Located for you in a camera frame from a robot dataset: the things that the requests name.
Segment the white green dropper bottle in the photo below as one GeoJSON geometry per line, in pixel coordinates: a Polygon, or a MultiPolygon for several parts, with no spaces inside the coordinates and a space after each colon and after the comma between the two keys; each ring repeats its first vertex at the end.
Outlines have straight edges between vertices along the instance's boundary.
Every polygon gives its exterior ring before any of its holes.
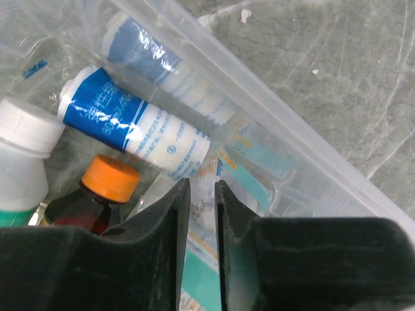
{"type": "Polygon", "coordinates": [[[44,160],[51,156],[64,124],[21,100],[1,100],[1,226],[27,225],[49,186],[44,160]]]}

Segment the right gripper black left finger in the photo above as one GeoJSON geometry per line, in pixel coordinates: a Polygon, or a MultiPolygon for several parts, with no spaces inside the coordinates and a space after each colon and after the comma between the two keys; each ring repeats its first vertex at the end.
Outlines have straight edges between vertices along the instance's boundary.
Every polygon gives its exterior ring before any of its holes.
{"type": "Polygon", "coordinates": [[[77,227],[1,230],[2,310],[177,310],[191,188],[94,235],[77,227]]]}

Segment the teal blister pack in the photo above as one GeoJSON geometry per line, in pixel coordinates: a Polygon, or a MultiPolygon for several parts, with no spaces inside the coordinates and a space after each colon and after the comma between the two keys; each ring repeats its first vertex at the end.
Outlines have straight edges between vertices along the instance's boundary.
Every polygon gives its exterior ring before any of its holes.
{"type": "Polygon", "coordinates": [[[180,310],[220,310],[219,260],[214,212],[191,207],[180,310]]]}
{"type": "Polygon", "coordinates": [[[278,200],[277,183],[295,171],[298,158],[257,123],[221,126],[213,132],[206,162],[191,180],[198,217],[213,208],[215,183],[225,181],[234,195],[263,216],[278,200]]]}

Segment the white blue medicine bottle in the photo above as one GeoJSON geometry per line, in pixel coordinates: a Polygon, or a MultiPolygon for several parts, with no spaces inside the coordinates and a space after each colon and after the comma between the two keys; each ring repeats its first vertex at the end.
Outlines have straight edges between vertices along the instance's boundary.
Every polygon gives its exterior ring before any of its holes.
{"type": "Polygon", "coordinates": [[[57,116],[120,152],[166,171],[172,179],[193,175],[210,138],[172,113],[120,88],[101,67],[89,65],[60,92],[57,116]]]}

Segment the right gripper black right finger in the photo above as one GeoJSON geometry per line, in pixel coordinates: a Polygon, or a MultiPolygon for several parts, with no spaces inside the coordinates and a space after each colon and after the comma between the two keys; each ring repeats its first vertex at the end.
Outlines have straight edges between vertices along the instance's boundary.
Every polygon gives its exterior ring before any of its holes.
{"type": "Polygon", "coordinates": [[[385,218],[263,218],[215,184],[223,310],[413,310],[414,245],[385,218]]]}

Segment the clear plastic storage box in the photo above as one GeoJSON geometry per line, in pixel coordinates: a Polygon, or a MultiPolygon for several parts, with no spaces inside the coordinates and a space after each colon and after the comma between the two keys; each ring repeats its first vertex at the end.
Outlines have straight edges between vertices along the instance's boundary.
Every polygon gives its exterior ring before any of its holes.
{"type": "Polygon", "coordinates": [[[413,1],[2,1],[1,96],[56,113],[103,67],[201,129],[257,123],[298,158],[264,216],[414,234],[413,1]]]}

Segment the orange cap small bottle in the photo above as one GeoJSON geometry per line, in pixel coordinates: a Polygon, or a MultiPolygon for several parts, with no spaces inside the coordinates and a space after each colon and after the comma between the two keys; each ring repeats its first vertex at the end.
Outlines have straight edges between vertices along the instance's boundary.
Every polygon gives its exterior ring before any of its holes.
{"type": "Polygon", "coordinates": [[[51,201],[40,224],[70,225],[101,235],[121,223],[120,208],[130,201],[139,180],[139,173],[131,166],[97,155],[80,179],[78,189],[51,201]]]}

